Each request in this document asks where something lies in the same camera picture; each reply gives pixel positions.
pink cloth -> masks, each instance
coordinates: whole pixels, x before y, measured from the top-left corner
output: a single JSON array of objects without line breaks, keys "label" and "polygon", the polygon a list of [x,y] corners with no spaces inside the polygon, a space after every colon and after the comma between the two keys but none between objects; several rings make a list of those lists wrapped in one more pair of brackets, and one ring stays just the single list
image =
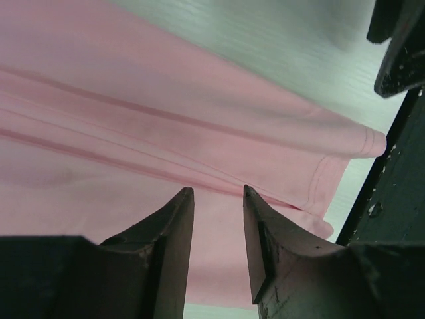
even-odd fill
[{"label": "pink cloth", "polygon": [[1,234],[100,242],[195,188],[187,301],[250,308],[242,186],[328,237],[385,136],[101,0],[0,1]]}]

pink towel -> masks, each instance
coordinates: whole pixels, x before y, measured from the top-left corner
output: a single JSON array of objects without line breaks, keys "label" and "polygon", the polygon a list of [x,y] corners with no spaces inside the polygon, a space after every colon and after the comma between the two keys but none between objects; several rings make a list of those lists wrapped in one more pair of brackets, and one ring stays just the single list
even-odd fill
[{"label": "pink towel", "polygon": [[320,237],[385,136],[101,0],[0,2],[1,234],[100,242],[195,188],[187,301],[250,308],[247,183]]}]

folded pink fabric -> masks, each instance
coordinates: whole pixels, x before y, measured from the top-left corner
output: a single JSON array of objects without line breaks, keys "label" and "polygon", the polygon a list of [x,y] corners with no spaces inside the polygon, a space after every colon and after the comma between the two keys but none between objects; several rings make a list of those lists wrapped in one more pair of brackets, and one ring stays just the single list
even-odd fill
[{"label": "folded pink fabric", "polygon": [[250,308],[247,183],[316,235],[385,136],[101,0],[0,2],[0,233],[100,242],[195,188],[187,301]]}]

table surface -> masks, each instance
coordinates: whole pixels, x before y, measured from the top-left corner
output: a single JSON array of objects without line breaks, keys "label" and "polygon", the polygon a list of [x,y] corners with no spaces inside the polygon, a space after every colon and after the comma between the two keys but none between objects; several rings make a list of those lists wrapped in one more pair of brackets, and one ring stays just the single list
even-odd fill
[{"label": "table surface", "polygon": [[[373,84],[388,42],[366,40],[374,0],[110,0],[157,26],[384,133],[405,94]],[[335,241],[373,159],[351,161],[325,216]],[[257,318],[249,310],[187,305],[185,318]]]}]

black object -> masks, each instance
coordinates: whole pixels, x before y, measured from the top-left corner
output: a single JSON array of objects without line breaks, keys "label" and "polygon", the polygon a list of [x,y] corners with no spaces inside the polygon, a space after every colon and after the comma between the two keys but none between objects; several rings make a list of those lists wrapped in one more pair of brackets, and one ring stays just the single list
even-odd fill
[{"label": "black object", "polygon": [[425,318],[423,245],[342,247],[244,190],[253,303],[261,319]]},{"label": "black object", "polygon": [[183,317],[193,190],[100,246],[83,237],[0,237],[0,318]]},{"label": "black object", "polygon": [[411,90],[337,239],[425,241],[425,94]]},{"label": "black object", "polygon": [[377,0],[367,38],[392,38],[375,92],[388,98],[425,84],[425,0]]}]

